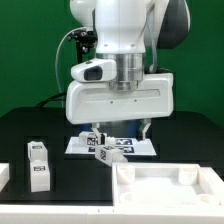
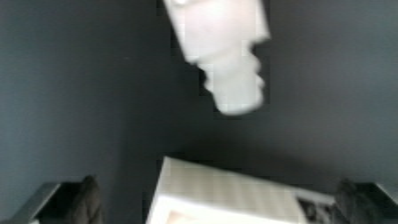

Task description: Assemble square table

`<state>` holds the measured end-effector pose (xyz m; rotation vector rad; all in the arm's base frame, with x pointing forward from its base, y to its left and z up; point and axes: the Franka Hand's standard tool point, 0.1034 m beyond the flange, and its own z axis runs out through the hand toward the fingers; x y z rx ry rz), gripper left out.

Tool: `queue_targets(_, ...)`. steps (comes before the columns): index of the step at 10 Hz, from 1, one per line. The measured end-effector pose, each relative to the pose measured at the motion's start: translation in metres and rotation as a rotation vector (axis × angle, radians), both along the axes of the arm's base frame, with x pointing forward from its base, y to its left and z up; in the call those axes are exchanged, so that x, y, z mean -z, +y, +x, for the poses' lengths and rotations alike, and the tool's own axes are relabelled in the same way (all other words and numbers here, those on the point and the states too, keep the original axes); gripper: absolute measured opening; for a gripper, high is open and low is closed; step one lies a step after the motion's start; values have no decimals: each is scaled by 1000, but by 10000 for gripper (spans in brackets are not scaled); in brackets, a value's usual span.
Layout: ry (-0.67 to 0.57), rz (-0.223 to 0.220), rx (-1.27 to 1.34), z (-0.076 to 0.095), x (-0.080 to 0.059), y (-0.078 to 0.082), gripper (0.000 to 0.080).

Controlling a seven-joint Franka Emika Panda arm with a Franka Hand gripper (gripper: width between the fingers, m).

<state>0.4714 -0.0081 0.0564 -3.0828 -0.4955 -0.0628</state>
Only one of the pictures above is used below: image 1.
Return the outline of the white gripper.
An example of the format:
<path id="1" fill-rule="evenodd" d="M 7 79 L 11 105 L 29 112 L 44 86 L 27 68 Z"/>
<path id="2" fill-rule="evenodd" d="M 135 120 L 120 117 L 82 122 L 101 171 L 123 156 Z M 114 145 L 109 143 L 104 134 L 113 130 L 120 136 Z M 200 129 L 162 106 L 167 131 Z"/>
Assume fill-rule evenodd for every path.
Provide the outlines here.
<path id="1" fill-rule="evenodd" d="M 72 124 L 92 123 L 98 145 L 104 144 L 100 123 L 144 119 L 138 139 L 145 140 L 149 118 L 166 117 L 173 111 L 173 74 L 148 74 L 134 91 L 112 91 L 105 82 L 73 81 L 66 98 L 66 117 Z"/>

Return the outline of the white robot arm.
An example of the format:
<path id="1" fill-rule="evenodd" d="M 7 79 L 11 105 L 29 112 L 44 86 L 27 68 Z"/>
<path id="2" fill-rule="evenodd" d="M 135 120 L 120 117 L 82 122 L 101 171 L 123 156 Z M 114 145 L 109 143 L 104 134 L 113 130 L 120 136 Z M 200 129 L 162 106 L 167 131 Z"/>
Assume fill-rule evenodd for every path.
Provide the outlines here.
<path id="1" fill-rule="evenodd" d="M 173 74 L 145 67 L 146 49 L 178 46 L 190 29 L 185 0 L 70 0 L 73 17 L 92 35 L 95 57 L 71 68 L 66 117 L 90 123 L 100 145 L 104 122 L 151 120 L 173 111 Z"/>

